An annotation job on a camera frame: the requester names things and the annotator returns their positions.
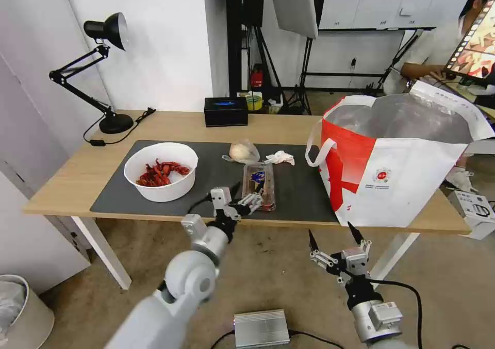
white bowl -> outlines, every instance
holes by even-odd
[[[153,166],[155,160],[175,161],[187,166],[190,171],[187,175],[170,173],[171,183],[163,187],[145,187],[136,183],[136,180],[146,172],[146,164]],[[124,165],[124,176],[139,193],[147,200],[154,202],[168,202],[176,200],[189,192],[194,185],[197,167],[196,152],[189,146],[180,143],[158,143],[147,146],[134,153]]]

wastebasket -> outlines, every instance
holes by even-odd
[[[26,289],[21,312],[7,332],[7,343],[0,349],[38,349],[52,332],[55,316],[29,287],[27,281],[14,274],[0,275],[0,280],[15,282]]]

desk lamp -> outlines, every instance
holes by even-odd
[[[76,74],[108,57],[110,46],[105,44],[104,40],[108,40],[111,44],[125,51],[125,46],[128,44],[127,24],[125,22],[125,17],[121,12],[119,12],[112,14],[104,22],[86,21],[84,23],[84,32],[89,37],[94,39],[98,46],[89,53],[77,58],[67,65],[64,65],[62,68],[51,71],[49,74],[50,80],[61,85],[63,88],[69,90],[81,99],[87,101],[96,109],[103,112],[105,118],[100,121],[100,130],[105,134],[117,134],[119,132],[129,130],[134,124],[130,116],[113,112],[110,105],[84,94],[68,82],[68,79],[72,76],[75,76]],[[95,53],[99,53],[100,57],[83,66],[73,68],[74,65]]]

white shirt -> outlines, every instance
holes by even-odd
[[[385,94],[400,94],[406,88],[407,80],[400,74],[404,63],[447,64],[459,42],[463,39],[463,24],[464,17],[447,22],[431,31],[423,32],[391,70],[383,85]]]

shopping bag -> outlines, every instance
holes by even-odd
[[[408,94],[343,98],[313,127],[306,161],[342,225],[407,227],[468,144],[494,135],[472,103],[418,81]]]

